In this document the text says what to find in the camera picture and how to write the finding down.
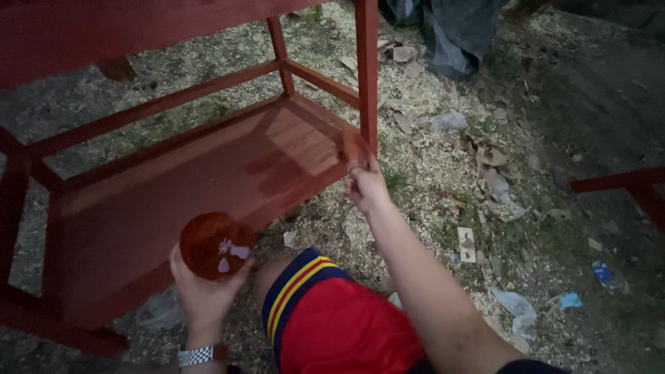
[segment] dark sleeve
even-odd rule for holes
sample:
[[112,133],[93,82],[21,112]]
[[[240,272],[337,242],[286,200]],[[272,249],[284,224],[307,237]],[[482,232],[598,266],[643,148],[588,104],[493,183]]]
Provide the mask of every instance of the dark sleeve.
[[514,360],[497,371],[497,374],[567,374],[568,372],[556,366],[548,365],[542,361],[520,359]]

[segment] red stain liquid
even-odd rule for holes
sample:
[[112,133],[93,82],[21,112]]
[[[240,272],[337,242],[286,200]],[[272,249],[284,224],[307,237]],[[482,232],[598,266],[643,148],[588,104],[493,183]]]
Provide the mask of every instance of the red stain liquid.
[[254,247],[254,231],[222,212],[202,214],[180,234],[185,264],[201,278],[216,280],[234,274]]

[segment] wrist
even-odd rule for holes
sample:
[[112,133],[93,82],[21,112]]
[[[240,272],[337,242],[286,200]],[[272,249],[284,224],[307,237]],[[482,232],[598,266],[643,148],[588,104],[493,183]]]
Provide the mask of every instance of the wrist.
[[192,350],[220,344],[223,332],[224,328],[221,323],[209,326],[193,325],[190,327],[185,349]]

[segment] ground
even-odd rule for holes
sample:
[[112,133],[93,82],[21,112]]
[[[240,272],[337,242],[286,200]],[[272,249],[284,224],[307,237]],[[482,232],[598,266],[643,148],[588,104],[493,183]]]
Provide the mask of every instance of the ground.
[[[352,71],[338,61],[355,52],[352,9],[343,1],[324,5],[321,21],[282,17],[290,57],[352,86]],[[662,44],[623,27],[557,11],[520,23],[499,17],[481,71],[460,83],[428,71],[410,78],[404,63],[391,60],[390,47],[402,43],[415,46],[417,61],[427,65],[419,30],[382,22],[380,39],[391,43],[382,49],[379,91],[406,100],[404,112],[414,119],[412,133],[406,134],[393,119],[396,103],[379,110],[379,159],[392,181],[391,195],[486,321],[531,357],[576,373],[663,372],[665,353],[654,341],[665,306],[662,234],[626,192],[577,196],[567,188],[574,178],[662,165]],[[133,83],[108,81],[87,67],[0,92],[0,120],[21,141],[34,142],[272,58],[265,24],[250,23],[129,57],[139,76]],[[357,111],[331,95],[300,79],[296,89],[358,124]],[[69,177],[280,90],[273,73],[72,147],[47,163]],[[465,130],[444,132],[427,124],[429,116],[451,109],[465,116]],[[529,209],[522,217],[504,222],[491,209],[494,202],[476,163],[479,145],[508,157],[499,172],[515,203]],[[45,190],[33,183],[10,277],[12,284],[35,294],[41,282],[46,203]],[[566,210],[569,217],[555,219],[548,214],[553,208]],[[483,264],[455,260],[457,227],[473,229]],[[259,232],[253,252],[258,264],[297,253],[284,246],[286,231],[296,233],[296,248],[314,246],[360,283],[386,291],[385,263],[362,216],[344,199],[341,182]],[[590,248],[588,238],[601,242],[604,250]],[[617,270],[628,287],[610,291],[601,286],[591,271],[596,260]],[[511,332],[513,317],[497,302],[492,287],[531,302],[537,312],[535,341]],[[244,371],[275,373],[259,311],[247,290],[229,315],[225,342],[233,363]],[[579,294],[582,307],[557,307],[556,297],[569,291]],[[168,297],[160,300],[161,328],[153,305],[111,325],[129,337],[130,349],[122,357],[87,357],[2,328],[0,369],[129,373],[147,369],[140,364],[172,363],[186,329],[173,319],[179,316],[174,303]]]

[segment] red wooden chair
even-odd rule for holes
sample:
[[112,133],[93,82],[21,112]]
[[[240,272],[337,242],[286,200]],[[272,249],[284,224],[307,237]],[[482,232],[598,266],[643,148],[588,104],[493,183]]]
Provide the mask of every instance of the red wooden chair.
[[[194,216],[256,230],[341,179],[351,126],[296,93],[297,75],[360,110],[376,153],[376,0],[356,0],[359,92],[290,60],[279,14],[317,0],[35,0],[0,8],[0,88],[267,19],[275,60],[24,145],[0,128],[0,323],[115,355],[105,328],[172,282],[168,254]],[[283,94],[63,180],[43,158],[215,91],[279,71]],[[7,283],[29,178],[49,191],[42,297]]]

